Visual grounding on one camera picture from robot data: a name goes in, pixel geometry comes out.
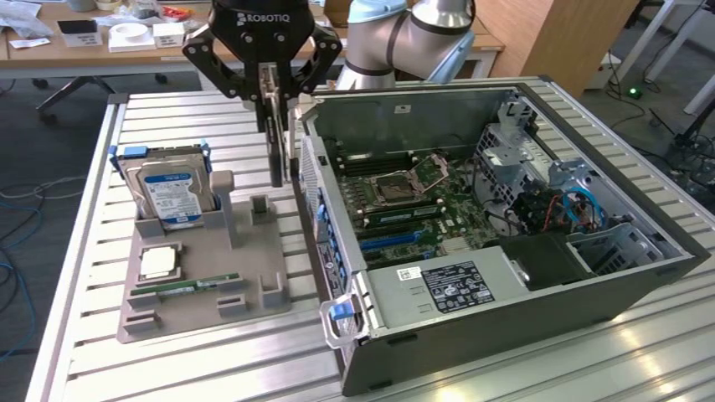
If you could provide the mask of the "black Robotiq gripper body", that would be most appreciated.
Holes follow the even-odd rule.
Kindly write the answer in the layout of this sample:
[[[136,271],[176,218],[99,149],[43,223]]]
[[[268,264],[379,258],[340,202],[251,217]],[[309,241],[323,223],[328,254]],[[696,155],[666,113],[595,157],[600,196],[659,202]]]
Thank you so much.
[[[307,1],[215,1],[209,31],[244,62],[288,62],[313,32]]]

